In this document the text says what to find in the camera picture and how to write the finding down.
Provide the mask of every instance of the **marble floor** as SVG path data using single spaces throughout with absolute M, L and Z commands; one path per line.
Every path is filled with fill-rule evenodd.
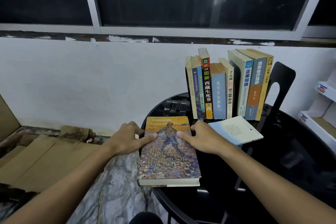
M 104 141 L 106 137 L 96 137 L 95 140 Z M 137 184 L 138 158 L 139 153 L 134 152 L 111 159 L 68 224 L 128 224 L 137 213 L 146 211 L 157 214 L 166 224 L 167 211 L 150 188 L 141 188 Z M 0 222 L 9 216 L 14 207 L 14 203 L 0 203 Z

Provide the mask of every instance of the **black table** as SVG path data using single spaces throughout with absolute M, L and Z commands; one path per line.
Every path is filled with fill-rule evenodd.
M 263 117 L 270 109 L 265 104 Z M 196 122 L 188 93 L 162 101 L 148 116 L 188 116 L 190 124 Z M 244 144 L 243 150 L 253 149 L 254 159 L 336 208 L 336 157 L 324 142 L 281 111 L 274 121 L 258 129 L 264 138 Z M 153 188 L 169 213 L 168 223 L 171 217 L 179 224 L 276 223 L 244 183 L 237 189 L 237 175 L 221 158 L 196 152 L 202 175 L 200 187 Z

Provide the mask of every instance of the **book spine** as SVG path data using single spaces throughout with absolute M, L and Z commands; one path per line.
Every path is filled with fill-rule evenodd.
M 195 100 L 196 100 L 196 109 L 197 109 L 197 119 L 202 119 L 200 91 L 199 91 L 199 86 L 198 86 L 198 76 L 197 76 L 197 67 L 193 67 L 193 68 L 192 68 L 192 77 L 193 77 L 194 90 L 195 90 Z
M 190 105 L 192 116 L 194 119 L 197 119 L 197 109 L 196 109 L 196 99 L 195 99 L 195 89 L 194 89 L 194 82 L 193 82 L 193 73 L 191 68 L 185 69 L 185 74 L 187 77 L 187 86 L 188 86 L 188 93 L 190 97 Z
M 216 120 L 226 119 L 226 92 L 225 73 L 215 74 L 211 77 L 213 97 L 213 118 Z
M 250 86 L 250 80 L 251 80 L 251 69 L 252 69 L 253 61 L 246 61 L 245 62 L 245 69 L 243 70 L 243 73 L 241 74 L 241 99 L 240 99 L 240 105 L 238 110 L 238 115 L 245 118 L 245 112 L 246 112 L 246 104 L 247 104 L 247 96 L 249 92 L 249 86 Z
M 261 88 L 265 74 L 267 58 L 253 61 L 249 94 L 247 97 L 245 120 L 256 120 Z
M 204 85 L 204 104 L 207 119 L 213 119 L 212 113 L 212 93 L 211 93 L 211 75 L 210 75 L 210 58 L 202 59 L 202 76 Z
M 266 61 L 265 75 L 264 75 L 263 84 L 262 84 L 262 87 L 261 87 L 256 120 L 261 119 L 261 114 L 262 114 L 263 108 L 264 108 L 266 91 L 267 91 L 268 81 L 269 81 L 269 78 L 270 78 L 272 64 L 273 64 L 273 56 L 268 57 L 267 61 Z
M 226 118 L 232 118 L 232 101 L 233 101 L 233 70 L 229 70 L 229 74 L 226 74 L 227 88 L 226 88 Z
M 206 119 L 207 116 L 205 114 L 205 104 L 204 104 L 204 90 L 203 90 L 203 77 L 202 77 L 202 66 L 197 67 L 197 76 L 198 76 L 198 86 L 199 86 L 199 98 L 201 104 L 201 116 L 202 119 Z

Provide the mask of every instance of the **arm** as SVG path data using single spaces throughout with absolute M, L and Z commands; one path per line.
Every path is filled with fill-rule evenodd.
M 133 121 L 122 124 L 100 149 L 90 154 L 64 178 L 36 196 L 3 223 L 65 223 L 111 158 L 136 151 L 157 137 L 157 134 L 151 134 L 137 140 L 135 134 L 141 137 L 144 130 Z
M 280 224 L 336 223 L 336 210 L 248 156 L 208 124 L 198 121 L 191 129 L 195 137 L 177 134 L 196 149 L 219 155 Z

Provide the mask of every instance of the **white window frame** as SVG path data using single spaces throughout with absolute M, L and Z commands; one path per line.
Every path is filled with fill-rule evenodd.
M 306 0 L 293 31 L 243 30 L 213 28 L 164 28 L 164 27 L 108 27 L 102 26 L 97 0 L 87 0 L 92 26 L 8 24 L 0 23 L 0 30 L 21 30 L 57 33 L 86 33 L 139 36 L 215 37 L 225 39 L 300 40 L 302 37 L 336 37 L 335 27 L 308 26 L 319 0 Z

